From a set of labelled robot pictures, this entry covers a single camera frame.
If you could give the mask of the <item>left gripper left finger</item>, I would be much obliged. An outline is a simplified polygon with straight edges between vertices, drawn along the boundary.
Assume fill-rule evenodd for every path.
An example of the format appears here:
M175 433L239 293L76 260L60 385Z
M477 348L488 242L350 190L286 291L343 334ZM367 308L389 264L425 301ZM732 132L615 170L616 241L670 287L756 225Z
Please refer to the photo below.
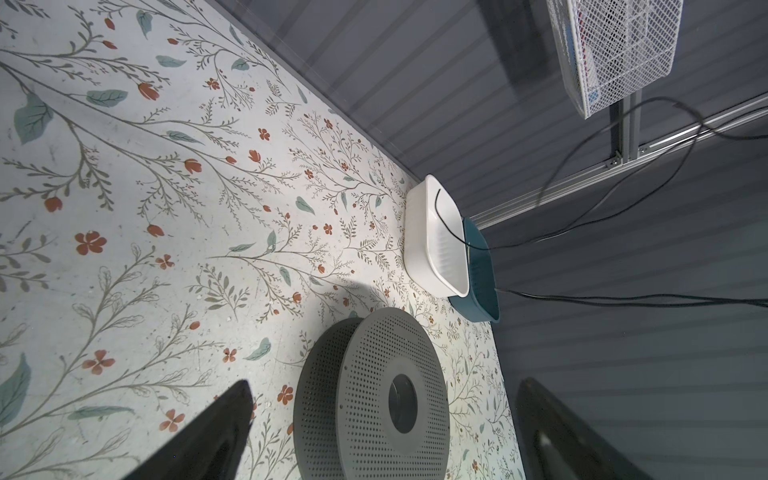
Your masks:
M248 382L235 382L126 477L137 480L235 478L251 428L252 407Z

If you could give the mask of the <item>grey perforated cable spool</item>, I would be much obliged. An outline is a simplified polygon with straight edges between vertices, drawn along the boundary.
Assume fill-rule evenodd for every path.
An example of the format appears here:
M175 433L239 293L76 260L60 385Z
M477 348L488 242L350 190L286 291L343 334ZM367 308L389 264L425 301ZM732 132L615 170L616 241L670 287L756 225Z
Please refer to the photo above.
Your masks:
M293 426L304 479L443 478L447 387L425 330L397 308L328 328L303 365Z

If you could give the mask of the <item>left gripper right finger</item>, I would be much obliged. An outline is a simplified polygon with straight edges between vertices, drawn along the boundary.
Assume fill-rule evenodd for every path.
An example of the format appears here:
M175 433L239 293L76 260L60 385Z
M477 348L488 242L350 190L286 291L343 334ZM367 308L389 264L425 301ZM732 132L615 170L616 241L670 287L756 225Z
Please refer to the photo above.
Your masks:
M519 384L515 418L528 479L650 477L532 377Z

